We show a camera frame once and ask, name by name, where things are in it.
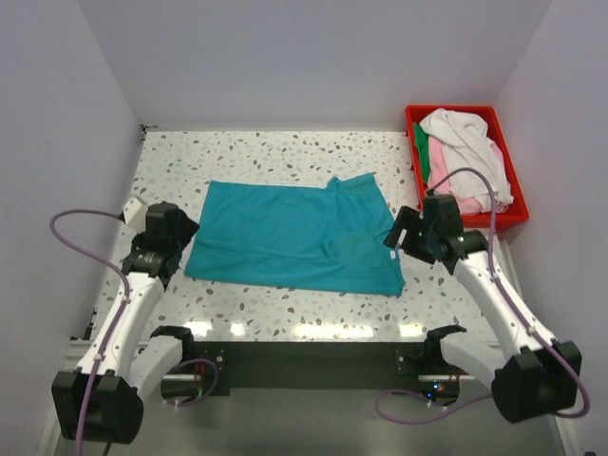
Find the teal t shirt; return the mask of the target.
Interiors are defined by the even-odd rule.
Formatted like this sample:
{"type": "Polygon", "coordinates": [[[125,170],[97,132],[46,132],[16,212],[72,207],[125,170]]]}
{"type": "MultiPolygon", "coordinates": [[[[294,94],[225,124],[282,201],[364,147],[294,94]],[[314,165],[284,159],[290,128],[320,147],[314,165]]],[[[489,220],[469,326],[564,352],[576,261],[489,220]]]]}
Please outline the teal t shirt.
{"type": "Polygon", "coordinates": [[[374,175],[323,188],[213,181],[184,273],[193,279],[398,296],[393,225],[374,175]]]}

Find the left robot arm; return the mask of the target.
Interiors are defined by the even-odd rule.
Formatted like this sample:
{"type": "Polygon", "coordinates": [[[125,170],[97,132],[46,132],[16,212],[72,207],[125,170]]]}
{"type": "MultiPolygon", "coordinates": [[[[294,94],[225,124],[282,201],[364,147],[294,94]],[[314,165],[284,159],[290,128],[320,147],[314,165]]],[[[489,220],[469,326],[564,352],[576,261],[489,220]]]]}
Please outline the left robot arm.
{"type": "Polygon", "coordinates": [[[58,372],[51,394],[64,438],[128,445],[143,422],[144,404],[172,369],[190,371],[197,361],[190,329],[161,326],[145,346],[144,327],[180,267],[198,231],[177,205],[148,205],[131,198],[115,217],[135,232],[122,265],[117,295],[95,339],[70,370],[58,372]]]}

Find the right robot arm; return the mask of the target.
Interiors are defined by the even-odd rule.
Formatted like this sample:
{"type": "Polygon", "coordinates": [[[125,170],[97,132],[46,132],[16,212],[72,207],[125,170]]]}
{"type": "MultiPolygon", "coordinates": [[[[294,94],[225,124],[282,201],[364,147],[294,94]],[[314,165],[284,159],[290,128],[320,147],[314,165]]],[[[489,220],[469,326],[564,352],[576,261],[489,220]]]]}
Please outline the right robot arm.
{"type": "Polygon", "coordinates": [[[579,348],[560,342],[533,315],[499,267],[489,237],[465,229],[455,198],[428,196],[420,211],[401,207],[385,244],[441,263],[477,304],[499,344],[492,349],[458,324],[437,328],[409,360],[416,371],[454,367],[467,373],[489,389],[510,423],[564,417],[575,405],[583,393],[579,348]]]}

